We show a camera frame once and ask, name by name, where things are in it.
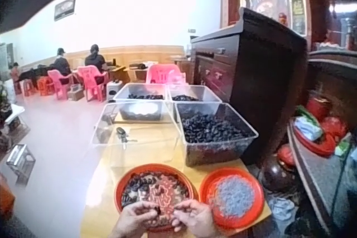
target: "framed picture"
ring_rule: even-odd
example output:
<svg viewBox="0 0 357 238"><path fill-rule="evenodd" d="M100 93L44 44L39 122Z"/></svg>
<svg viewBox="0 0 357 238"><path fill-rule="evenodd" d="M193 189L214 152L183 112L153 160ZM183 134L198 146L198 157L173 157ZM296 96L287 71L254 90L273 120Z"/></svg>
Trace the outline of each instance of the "framed picture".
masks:
<svg viewBox="0 0 357 238"><path fill-rule="evenodd" d="M56 5L55 7L55 21L74 13L76 0L66 0Z"/></svg>

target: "white floor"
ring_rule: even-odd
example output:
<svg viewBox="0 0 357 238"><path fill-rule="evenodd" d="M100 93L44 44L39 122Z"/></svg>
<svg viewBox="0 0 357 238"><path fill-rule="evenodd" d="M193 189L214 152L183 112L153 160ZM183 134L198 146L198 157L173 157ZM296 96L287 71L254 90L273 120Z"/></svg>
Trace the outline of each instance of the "white floor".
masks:
<svg viewBox="0 0 357 238"><path fill-rule="evenodd" d="M31 128L21 141L36 157L27 186L5 165L0 171L16 196L15 215L38 238L78 238L90 178L100 155L90 147L104 103L54 96L18 97Z"/></svg>

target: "dark wooden cabinet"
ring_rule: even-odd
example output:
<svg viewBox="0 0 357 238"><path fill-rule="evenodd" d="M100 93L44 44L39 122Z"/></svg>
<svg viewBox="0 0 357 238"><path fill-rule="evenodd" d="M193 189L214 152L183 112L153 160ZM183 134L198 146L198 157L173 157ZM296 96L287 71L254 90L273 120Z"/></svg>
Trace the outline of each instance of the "dark wooden cabinet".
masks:
<svg viewBox="0 0 357 238"><path fill-rule="evenodd" d="M286 131L306 72L306 40L246 8L236 25L192 40L194 84L208 86L259 133L242 156L256 163Z"/></svg>

